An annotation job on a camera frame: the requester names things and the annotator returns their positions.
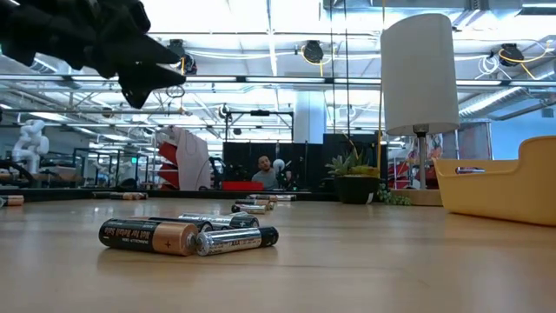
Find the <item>black planter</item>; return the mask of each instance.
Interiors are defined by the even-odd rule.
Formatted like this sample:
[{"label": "black planter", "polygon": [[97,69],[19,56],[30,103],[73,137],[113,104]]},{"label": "black planter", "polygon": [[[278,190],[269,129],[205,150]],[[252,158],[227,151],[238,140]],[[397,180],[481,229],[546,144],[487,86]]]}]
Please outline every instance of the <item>black planter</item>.
[{"label": "black planter", "polygon": [[340,201],[349,204],[367,203],[369,194],[375,193],[380,183],[376,177],[340,176],[334,180]]}]

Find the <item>potted plant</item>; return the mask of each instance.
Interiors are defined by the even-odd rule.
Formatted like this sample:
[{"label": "potted plant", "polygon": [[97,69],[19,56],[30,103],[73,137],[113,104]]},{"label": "potted plant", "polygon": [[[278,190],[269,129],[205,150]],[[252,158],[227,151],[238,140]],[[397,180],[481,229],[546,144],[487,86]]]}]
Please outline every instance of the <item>potted plant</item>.
[{"label": "potted plant", "polygon": [[379,169],[365,163],[363,151],[354,149],[346,156],[332,158],[326,165],[335,176],[334,185],[342,203],[365,204],[369,195],[374,194],[381,183]]}]

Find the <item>ductwork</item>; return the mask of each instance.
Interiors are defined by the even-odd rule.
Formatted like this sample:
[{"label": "ductwork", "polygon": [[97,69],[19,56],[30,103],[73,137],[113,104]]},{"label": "ductwork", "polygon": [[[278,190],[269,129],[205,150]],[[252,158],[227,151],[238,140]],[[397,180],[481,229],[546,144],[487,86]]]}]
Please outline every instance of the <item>ductwork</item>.
[{"label": "ductwork", "polygon": [[[537,79],[556,80],[554,61],[544,63],[531,70]],[[519,75],[515,79],[527,79],[527,74]],[[512,87],[492,94],[482,94],[460,103],[460,117],[476,118],[503,109],[511,104],[531,97],[527,87]]]}]

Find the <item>red object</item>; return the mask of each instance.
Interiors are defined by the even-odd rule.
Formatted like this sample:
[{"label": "red object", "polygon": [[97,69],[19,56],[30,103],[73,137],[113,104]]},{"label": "red object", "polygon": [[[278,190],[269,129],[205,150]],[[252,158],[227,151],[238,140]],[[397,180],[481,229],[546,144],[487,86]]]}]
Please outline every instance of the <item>red object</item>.
[{"label": "red object", "polygon": [[222,182],[222,190],[264,190],[261,182]]},{"label": "red object", "polygon": [[170,163],[164,163],[161,168],[161,171],[158,172],[158,176],[163,178],[169,184],[174,186],[176,189],[180,189],[180,177],[177,173],[177,166],[174,166]]},{"label": "red object", "polygon": [[177,166],[177,158],[175,158],[175,153],[177,152],[177,147],[172,143],[164,142],[160,148],[158,148],[158,155],[165,157],[169,162]]}]

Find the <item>table surface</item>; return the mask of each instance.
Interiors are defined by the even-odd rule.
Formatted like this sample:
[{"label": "table surface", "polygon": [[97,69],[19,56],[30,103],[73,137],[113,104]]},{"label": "table surface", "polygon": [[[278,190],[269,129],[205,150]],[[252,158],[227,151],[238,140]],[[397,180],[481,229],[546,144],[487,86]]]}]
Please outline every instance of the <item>table surface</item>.
[{"label": "table surface", "polygon": [[442,312],[556,309],[556,229],[442,208],[280,203],[273,248],[219,256],[111,250],[113,216],[228,213],[231,201],[0,209],[2,312]]}]

